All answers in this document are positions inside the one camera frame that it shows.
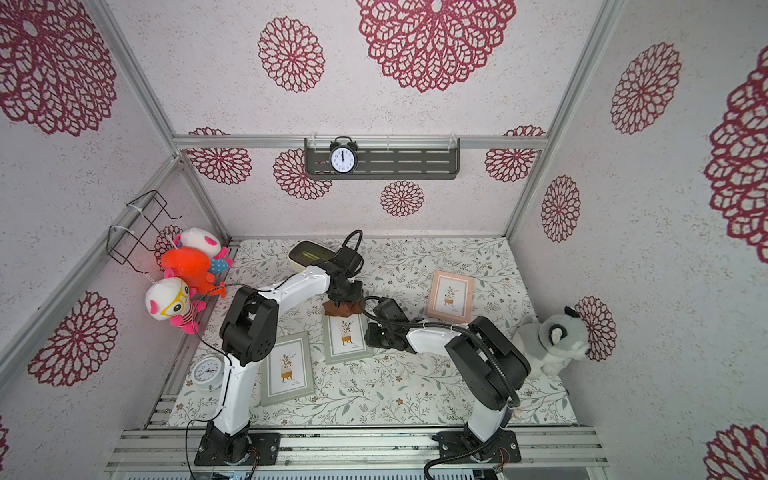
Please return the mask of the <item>brown cloth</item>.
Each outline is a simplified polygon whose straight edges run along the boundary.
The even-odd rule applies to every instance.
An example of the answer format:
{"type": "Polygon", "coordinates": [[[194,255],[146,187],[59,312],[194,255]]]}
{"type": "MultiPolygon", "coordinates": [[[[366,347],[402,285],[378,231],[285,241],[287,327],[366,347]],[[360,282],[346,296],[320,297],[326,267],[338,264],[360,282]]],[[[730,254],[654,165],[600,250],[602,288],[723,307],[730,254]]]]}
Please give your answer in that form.
{"type": "Polygon", "coordinates": [[[323,303],[324,312],[330,317],[347,318],[352,315],[360,315],[363,310],[361,301],[339,302],[328,300],[323,303]]]}

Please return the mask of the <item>green picture frame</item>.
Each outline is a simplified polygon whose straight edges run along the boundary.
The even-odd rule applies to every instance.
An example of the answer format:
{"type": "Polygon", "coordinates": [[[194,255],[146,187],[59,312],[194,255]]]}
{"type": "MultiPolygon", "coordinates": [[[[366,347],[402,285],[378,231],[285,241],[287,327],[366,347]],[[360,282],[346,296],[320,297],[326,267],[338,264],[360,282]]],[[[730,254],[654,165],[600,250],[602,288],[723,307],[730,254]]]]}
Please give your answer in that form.
{"type": "Polygon", "coordinates": [[[309,335],[300,332],[279,337],[262,364],[262,406],[305,397],[314,393],[314,375],[309,335]]]}
{"type": "Polygon", "coordinates": [[[360,314],[349,317],[325,315],[323,345],[327,364],[370,358],[374,349],[365,340],[367,322],[360,314]]]}

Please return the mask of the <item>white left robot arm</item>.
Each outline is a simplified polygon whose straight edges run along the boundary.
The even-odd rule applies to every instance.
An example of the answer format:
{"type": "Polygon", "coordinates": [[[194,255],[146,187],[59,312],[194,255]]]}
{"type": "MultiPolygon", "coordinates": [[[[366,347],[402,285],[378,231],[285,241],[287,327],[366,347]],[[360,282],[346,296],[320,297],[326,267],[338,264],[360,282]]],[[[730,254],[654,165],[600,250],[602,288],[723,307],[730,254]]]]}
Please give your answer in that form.
{"type": "Polygon", "coordinates": [[[215,432],[234,437],[248,430],[257,367],[275,346],[280,316],[317,295],[327,296],[336,307],[359,306],[363,284],[352,278],[363,263],[357,250],[342,246],[330,259],[275,286],[243,286],[236,292],[219,331],[229,372],[224,376],[219,413],[209,422],[215,432]]]}

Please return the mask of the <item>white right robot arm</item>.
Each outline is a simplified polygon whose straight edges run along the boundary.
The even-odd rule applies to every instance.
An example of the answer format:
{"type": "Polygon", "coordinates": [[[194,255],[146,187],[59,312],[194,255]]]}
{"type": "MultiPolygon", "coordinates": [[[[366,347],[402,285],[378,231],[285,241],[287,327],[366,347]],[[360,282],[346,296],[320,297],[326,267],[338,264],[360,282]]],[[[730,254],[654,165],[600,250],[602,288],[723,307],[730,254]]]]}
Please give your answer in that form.
{"type": "Polygon", "coordinates": [[[362,314],[368,320],[368,345],[450,359],[475,399],[464,426],[464,443],[479,447],[496,441],[520,405],[519,390],[531,367],[491,320],[484,316],[468,324],[411,320],[394,299],[378,296],[364,298],[362,314]]]}

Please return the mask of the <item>cream tissue box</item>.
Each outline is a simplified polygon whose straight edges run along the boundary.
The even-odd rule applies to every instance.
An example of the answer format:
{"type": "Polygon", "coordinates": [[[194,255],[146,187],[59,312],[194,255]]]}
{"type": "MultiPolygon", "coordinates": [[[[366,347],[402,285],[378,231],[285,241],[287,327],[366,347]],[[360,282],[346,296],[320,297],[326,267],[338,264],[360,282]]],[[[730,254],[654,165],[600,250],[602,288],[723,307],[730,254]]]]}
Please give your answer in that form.
{"type": "Polygon", "coordinates": [[[316,265],[320,261],[330,260],[335,252],[310,240],[303,240],[293,246],[289,253],[289,265],[295,272],[316,265]]]}

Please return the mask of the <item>black alarm clock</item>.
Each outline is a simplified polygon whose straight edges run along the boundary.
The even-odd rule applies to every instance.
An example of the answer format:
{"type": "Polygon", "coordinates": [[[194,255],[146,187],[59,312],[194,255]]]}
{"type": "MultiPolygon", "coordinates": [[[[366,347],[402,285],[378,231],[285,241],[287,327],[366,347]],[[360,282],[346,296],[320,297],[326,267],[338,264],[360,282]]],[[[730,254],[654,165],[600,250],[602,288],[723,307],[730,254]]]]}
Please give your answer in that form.
{"type": "Polygon", "coordinates": [[[358,164],[357,143],[349,136],[336,137],[329,146],[329,162],[337,174],[350,174],[358,164]]]}

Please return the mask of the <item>white pink plush toy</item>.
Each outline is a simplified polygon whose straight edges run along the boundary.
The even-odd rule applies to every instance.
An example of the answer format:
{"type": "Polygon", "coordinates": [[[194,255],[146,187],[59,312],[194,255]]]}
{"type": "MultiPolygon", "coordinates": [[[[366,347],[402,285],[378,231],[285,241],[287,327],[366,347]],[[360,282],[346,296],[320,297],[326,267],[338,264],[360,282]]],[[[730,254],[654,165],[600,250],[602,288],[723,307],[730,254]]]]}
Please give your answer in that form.
{"type": "Polygon", "coordinates": [[[176,247],[187,247],[199,250],[209,259],[224,259],[229,254],[229,249],[224,247],[212,233],[198,227],[182,231],[173,239],[176,247]]]}

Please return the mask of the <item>orange plush toy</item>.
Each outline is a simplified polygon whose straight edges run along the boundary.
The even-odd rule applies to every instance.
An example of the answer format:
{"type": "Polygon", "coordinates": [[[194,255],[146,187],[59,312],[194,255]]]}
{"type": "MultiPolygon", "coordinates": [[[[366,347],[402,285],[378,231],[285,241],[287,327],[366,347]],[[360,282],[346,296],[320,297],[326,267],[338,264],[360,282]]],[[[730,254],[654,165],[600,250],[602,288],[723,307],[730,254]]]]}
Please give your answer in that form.
{"type": "Polygon", "coordinates": [[[226,287],[215,285],[215,277],[209,272],[211,260],[199,250],[189,247],[170,249],[162,255],[161,267],[166,278],[179,277],[200,295],[226,297],[226,287]]]}

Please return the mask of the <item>grey husky plush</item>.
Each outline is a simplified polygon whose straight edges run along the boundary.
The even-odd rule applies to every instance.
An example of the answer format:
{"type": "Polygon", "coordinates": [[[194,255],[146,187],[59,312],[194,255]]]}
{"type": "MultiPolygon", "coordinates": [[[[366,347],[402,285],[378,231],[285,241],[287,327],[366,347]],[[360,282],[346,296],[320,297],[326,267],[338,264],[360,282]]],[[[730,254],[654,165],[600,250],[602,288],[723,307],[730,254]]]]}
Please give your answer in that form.
{"type": "Polygon", "coordinates": [[[584,360],[591,352],[586,324],[568,306],[563,314],[544,321],[535,316],[525,317],[515,330],[512,343],[530,366],[528,380],[557,377],[572,361],[584,360]]]}

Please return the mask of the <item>white alarm clock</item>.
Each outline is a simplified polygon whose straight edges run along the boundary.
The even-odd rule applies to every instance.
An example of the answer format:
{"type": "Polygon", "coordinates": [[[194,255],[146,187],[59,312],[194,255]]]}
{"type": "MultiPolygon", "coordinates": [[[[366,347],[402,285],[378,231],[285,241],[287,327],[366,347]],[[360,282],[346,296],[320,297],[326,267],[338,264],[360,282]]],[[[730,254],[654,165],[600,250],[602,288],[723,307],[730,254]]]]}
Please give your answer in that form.
{"type": "Polygon", "coordinates": [[[217,390],[224,379],[224,361],[219,355],[207,355],[193,366],[191,375],[197,389],[206,392],[217,390]]]}

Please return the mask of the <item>white plush with glasses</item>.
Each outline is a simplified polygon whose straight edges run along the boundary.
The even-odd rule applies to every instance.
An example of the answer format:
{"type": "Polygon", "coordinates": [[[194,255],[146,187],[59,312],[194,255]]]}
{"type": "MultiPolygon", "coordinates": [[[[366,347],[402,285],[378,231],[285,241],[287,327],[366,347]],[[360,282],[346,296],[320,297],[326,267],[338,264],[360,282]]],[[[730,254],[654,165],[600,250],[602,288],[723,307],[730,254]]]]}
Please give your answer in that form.
{"type": "Polygon", "coordinates": [[[195,299],[197,290],[179,277],[155,282],[145,293],[145,307],[157,321],[168,321],[187,334],[201,331],[198,315],[207,308],[202,299],[195,299]]]}

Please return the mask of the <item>pink picture frame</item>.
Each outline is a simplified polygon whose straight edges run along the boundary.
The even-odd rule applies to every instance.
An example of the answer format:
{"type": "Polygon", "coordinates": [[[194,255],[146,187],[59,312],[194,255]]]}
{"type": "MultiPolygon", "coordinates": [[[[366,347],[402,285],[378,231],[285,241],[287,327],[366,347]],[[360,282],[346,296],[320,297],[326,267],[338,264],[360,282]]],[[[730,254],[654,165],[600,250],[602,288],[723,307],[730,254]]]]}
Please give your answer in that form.
{"type": "Polygon", "coordinates": [[[426,315],[452,324],[472,320],[474,278],[445,271],[435,271],[426,315]]]}

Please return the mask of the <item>grey wall shelf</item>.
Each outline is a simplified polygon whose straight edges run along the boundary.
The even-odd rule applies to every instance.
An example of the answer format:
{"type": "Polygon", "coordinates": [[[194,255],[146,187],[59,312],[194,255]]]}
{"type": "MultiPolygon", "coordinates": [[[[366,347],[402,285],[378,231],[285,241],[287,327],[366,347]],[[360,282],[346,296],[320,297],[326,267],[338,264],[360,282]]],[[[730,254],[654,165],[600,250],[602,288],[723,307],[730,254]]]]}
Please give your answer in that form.
{"type": "Polygon", "coordinates": [[[414,148],[387,141],[383,147],[358,145],[358,164],[350,174],[335,173],[329,162],[334,140],[304,141],[304,172],[312,180],[453,180],[460,171],[460,140],[451,138],[434,148],[414,148]]]}

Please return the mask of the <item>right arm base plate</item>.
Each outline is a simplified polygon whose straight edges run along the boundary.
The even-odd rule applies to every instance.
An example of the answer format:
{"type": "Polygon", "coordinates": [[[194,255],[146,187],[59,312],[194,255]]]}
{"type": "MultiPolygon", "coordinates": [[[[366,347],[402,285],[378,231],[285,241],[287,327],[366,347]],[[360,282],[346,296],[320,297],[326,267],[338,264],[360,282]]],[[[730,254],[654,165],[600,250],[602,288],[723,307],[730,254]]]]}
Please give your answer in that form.
{"type": "Polygon", "coordinates": [[[439,431],[431,437],[438,444],[440,463],[520,463],[520,447],[514,432],[499,430],[488,440],[476,439],[469,430],[439,431]]]}

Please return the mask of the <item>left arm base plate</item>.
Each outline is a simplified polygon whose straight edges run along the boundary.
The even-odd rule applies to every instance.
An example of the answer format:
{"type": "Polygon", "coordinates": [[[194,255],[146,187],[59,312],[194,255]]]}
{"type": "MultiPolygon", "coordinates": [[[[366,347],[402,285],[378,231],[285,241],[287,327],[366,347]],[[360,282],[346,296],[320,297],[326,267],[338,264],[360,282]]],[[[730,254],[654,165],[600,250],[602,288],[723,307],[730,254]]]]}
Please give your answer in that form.
{"type": "Polygon", "coordinates": [[[280,448],[279,433],[249,431],[249,425],[234,434],[221,431],[213,421],[206,424],[193,464],[195,466],[272,466],[280,448]]]}

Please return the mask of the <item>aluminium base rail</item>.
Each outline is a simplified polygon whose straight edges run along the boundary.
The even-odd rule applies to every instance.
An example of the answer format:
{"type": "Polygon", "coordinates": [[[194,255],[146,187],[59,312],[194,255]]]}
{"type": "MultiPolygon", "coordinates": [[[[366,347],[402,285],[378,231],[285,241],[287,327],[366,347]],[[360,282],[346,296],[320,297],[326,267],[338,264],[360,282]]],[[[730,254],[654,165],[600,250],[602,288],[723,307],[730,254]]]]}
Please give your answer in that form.
{"type": "MultiPolygon", "coordinates": [[[[439,427],[262,429],[264,454],[240,465],[196,466],[202,432],[133,430],[120,436],[105,479],[420,479],[426,463],[449,455],[439,427]]],[[[607,455],[590,427],[511,428],[491,459],[436,465],[436,478],[611,479],[607,455]]]]}

